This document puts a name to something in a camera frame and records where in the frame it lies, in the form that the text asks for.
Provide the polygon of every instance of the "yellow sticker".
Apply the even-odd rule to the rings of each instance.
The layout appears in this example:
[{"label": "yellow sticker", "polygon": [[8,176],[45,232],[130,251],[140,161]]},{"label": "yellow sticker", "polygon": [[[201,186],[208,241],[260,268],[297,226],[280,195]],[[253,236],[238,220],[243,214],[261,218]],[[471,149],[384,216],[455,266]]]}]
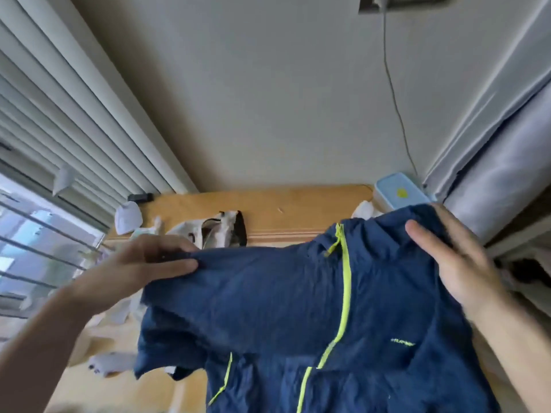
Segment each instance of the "yellow sticker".
[{"label": "yellow sticker", "polygon": [[405,188],[398,188],[398,191],[396,191],[396,195],[400,198],[408,198],[408,192]]}]

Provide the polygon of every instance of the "wooden table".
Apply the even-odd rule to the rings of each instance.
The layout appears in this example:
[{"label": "wooden table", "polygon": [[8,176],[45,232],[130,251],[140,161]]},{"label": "wooden table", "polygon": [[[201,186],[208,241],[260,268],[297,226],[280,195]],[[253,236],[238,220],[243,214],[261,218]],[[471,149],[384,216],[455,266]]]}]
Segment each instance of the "wooden table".
[{"label": "wooden table", "polygon": [[[352,215],[361,201],[371,201],[365,185],[273,188],[202,194],[161,195],[141,204],[144,227],[160,216],[164,231],[185,220],[204,219],[220,211],[243,213],[249,245],[296,243],[312,239],[334,222]],[[106,240],[125,239],[112,230]]]}]

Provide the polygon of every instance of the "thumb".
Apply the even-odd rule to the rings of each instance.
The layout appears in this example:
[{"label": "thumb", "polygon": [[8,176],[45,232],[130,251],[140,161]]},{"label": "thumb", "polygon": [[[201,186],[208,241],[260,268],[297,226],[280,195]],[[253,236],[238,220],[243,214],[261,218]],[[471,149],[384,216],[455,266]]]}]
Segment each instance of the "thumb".
[{"label": "thumb", "polygon": [[194,272],[199,263],[195,259],[180,259],[178,261],[147,264],[150,281],[162,278],[173,278]]},{"label": "thumb", "polygon": [[429,232],[415,220],[406,222],[406,232],[419,247],[432,256],[438,264],[461,260],[461,257],[432,232]]}]

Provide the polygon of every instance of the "plastic storage container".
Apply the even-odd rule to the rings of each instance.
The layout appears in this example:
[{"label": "plastic storage container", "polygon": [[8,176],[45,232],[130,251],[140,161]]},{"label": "plastic storage container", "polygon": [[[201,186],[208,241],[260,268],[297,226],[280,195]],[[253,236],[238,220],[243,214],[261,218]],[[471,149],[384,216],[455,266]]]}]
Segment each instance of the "plastic storage container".
[{"label": "plastic storage container", "polygon": [[405,174],[397,172],[375,183],[375,201],[384,212],[430,202]]}]

